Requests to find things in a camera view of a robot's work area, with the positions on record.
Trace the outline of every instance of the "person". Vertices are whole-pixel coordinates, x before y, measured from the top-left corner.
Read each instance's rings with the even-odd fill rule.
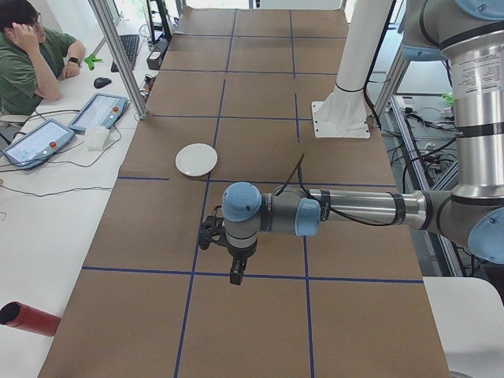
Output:
[[[43,98],[59,100],[57,78],[79,75],[84,45],[42,25],[27,0],[0,0],[0,99],[4,114],[30,115]]]

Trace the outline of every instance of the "hand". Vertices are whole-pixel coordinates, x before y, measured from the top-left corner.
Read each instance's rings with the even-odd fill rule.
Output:
[[[71,61],[65,67],[63,67],[63,71],[61,71],[61,77],[63,78],[63,80],[68,79],[69,77],[78,76],[79,74],[79,65]]]
[[[5,32],[12,43],[27,54],[39,51],[39,39],[37,38],[35,29],[31,26],[13,22],[13,27],[5,28]]]

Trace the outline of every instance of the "red cylinder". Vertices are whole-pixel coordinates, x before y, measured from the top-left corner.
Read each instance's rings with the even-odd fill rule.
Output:
[[[0,309],[0,324],[45,336],[54,336],[60,320],[60,317],[19,302],[8,303]]]

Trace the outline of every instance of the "black hair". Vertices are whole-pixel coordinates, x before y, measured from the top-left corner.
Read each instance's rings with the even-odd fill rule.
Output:
[[[27,0],[0,0],[0,32],[17,24],[33,24],[38,13]]]

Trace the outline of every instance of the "brown tile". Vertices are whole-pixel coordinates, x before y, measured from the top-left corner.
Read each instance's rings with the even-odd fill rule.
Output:
[[[235,9],[194,9],[184,6],[177,32],[194,35],[231,35]]]
[[[292,44],[287,38],[233,39],[230,71],[292,72]]]
[[[422,284],[310,281],[316,376],[450,378]]]
[[[191,271],[206,184],[118,180],[84,265]]]
[[[224,71],[231,37],[174,35],[161,69]]]
[[[340,10],[293,10],[294,37],[346,38],[348,23]]]
[[[156,115],[216,117],[223,84],[222,73],[160,71],[147,108]]]
[[[235,35],[290,37],[291,18],[288,10],[241,9],[238,11]]]
[[[296,75],[295,92],[298,97],[298,117],[312,118],[312,102],[325,101],[334,91],[336,75]]]
[[[216,205],[222,205],[222,194],[229,183],[211,183],[206,199],[205,217],[213,212]],[[272,193],[278,185],[255,184],[261,193]],[[196,270],[198,272],[229,273],[232,257],[227,249],[212,244],[208,250],[198,252]],[[258,236],[256,253],[249,258],[246,274],[266,274],[274,276],[304,276],[305,260],[302,238],[295,235],[269,234]]]
[[[185,177],[176,168],[179,151],[192,143],[213,145],[213,118],[148,117],[141,120],[119,169],[122,177]]]
[[[337,73],[345,39],[294,39],[296,72]]]
[[[82,271],[39,377],[171,376],[188,283]]]
[[[215,180],[284,182],[301,155],[294,120],[220,120]]]
[[[227,74],[222,115],[227,117],[295,118],[292,75]]]
[[[302,163],[307,183],[393,185],[394,177],[380,130],[369,139],[315,138],[313,124],[300,121]]]
[[[345,191],[387,192],[382,187],[337,187]],[[307,239],[309,275],[391,280],[421,280],[407,226],[373,227],[328,220]]]
[[[196,276],[179,378],[307,377],[304,281]]]

